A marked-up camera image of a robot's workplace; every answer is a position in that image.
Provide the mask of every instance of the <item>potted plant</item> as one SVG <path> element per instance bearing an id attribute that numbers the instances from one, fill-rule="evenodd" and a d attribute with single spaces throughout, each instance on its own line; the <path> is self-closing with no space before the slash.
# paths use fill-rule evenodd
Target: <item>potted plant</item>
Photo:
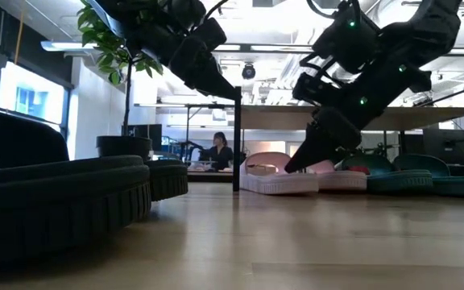
<path id="1" fill-rule="evenodd" d="M 146 71 L 152 77 L 153 70 L 159 74 L 163 73 L 162 65 L 152 59 L 147 54 L 140 52 L 131 55 L 126 49 L 125 40 L 117 37 L 97 16 L 96 11 L 87 3 L 81 0 L 84 7 L 78 11 L 78 29 L 82 33 L 81 42 L 96 44 L 94 47 L 101 52 L 97 58 L 98 69 L 102 73 L 108 74 L 108 80 L 113 85 L 120 85 L 126 82 L 125 116 L 122 124 L 121 136 L 98 136 L 97 149 L 100 156 L 109 155 L 140 155 L 144 161 L 149 159 L 151 150 L 151 140 L 129 136 L 128 116 L 130 114 L 130 94 L 131 94 L 131 74 L 133 67 L 136 72 Z M 148 22 L 150 19 L 146 11 L 139 13 L 138 22 Z M 123 76 L 122 70 L 127 68 L 126 75 Z"/>

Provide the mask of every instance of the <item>security camera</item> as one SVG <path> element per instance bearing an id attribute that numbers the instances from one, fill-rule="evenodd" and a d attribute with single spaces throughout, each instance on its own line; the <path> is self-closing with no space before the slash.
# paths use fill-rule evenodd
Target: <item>security camera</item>
<path id="1" fill-rule="evenodd" d="M 251 80 L 255 77 L 255 68 L 253 64 L 245 64 L 245 68 L 242 69 L 242 78 L 245 80 Z"/>

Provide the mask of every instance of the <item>yellow cable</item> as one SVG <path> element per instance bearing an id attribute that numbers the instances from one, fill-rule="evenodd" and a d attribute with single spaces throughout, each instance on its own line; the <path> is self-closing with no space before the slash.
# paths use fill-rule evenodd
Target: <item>yellow cable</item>
<path id="1" fill-rule="evenodd" d="M 26 10 L 26 0 L 23 0 L 23 6 L 21 7 L 21 19 L 19 23 L 19 33 L 17 34 L 17 47 L 15 48 L 14 64 L 17 64 L 19 58 L 19 47 L 21 46 L 21 35 L 23 35 L 23 24 L 24 24 L 24 11 Z"/>

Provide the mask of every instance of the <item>green leaves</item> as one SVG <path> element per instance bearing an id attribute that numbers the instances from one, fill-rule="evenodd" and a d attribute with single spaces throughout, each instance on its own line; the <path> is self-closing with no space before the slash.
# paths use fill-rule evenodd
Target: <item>green leaves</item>
<path id="1" fill-rule="evenodd" d="M 81 32 L 81 44 L 96 44 L 95 50 L 101 52 L 97 58 L 97 67 L 100 72 L 108 74 L 108 81 L 113 85 L 119 85 L 125 80 L 121 71 L 126 69 L 130 59 L 128 50 L 125 47 L 125 40 L 117 37 L 97 16 L 96 11 L 91 7 L 87 0 L 80 0 L 84 7 L 77 13 L 78 30 Z M 148 2 L 156 6 L 156 0 L 135 0 L 139 2 Z M 151 14 L 147 10 L 141 10 L 138 19 L 139 23 L 148 23 L 151 21 Z M 140 52 L 133 56 L 133 65 L 136 71 L 146 71 L 148 76 L 153 77 L 153 71 L 158 74 L 163 73 L 163 67 L 150 56 Z"/>

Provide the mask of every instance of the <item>window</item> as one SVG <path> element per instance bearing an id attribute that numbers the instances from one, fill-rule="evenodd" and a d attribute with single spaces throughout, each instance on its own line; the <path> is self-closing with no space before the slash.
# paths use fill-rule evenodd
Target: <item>window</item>
<path id="1" fill-rule="evenodd" d="M 11 62 L 1 71 L 0 109 L 62 124 L 65 88 Z"/>

